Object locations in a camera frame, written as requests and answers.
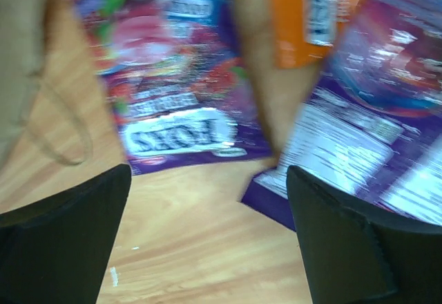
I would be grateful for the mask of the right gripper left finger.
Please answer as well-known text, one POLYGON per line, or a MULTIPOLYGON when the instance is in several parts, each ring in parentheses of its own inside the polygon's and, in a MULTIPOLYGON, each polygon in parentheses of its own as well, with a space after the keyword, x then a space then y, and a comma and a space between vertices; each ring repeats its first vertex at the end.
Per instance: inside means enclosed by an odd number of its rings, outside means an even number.
POLYGON ((1 214, 2 303, 95 303, 131 187, 119 164, 1 214))

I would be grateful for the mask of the orange snack packet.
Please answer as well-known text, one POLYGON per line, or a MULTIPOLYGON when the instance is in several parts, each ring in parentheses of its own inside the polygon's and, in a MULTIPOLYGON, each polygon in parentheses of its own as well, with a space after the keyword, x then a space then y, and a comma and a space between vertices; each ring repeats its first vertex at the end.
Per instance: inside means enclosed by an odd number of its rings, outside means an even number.
POLYGON ((359 0, 270 0, 274 56, 280 68, 324 58, 359 0))

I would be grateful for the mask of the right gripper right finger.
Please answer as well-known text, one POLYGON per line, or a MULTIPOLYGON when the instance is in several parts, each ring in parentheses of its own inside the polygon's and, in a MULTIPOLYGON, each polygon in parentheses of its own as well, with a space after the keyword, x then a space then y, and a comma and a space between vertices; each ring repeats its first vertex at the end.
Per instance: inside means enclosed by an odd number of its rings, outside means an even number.
POLYGON ((441 228, 289 167, 287 193, 314 303, 440 303, 441 228))

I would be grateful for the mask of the red paper bag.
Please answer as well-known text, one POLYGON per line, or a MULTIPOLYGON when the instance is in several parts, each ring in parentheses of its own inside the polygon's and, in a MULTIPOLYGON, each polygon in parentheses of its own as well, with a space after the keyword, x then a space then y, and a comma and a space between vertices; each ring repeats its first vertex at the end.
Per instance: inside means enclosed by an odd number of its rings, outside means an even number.
POLYGON ((5 165, 21 134, 25 133, 49 158, 77 166, 92 154, 85 124, 63 98, 44 83, 45 20, 48 0, 1 0, 1 164, 5 165), (43 91, 77 130, 84 147, 73 160, 57 152, 28 123, 35 95, 43 91))

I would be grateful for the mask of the purple snack packet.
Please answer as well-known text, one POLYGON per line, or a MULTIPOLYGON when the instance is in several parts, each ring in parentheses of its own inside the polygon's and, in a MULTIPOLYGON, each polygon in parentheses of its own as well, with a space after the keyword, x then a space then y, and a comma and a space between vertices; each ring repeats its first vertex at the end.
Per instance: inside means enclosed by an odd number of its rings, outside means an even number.
POLYGON ((241 201, 289 229, 300 167, 388 211, 441 224, 441 0, 361 0, 300 105, 278 165, 241 201))
POLYGON ((135 175, 271 155, 233 0, 72 0, 135 175))

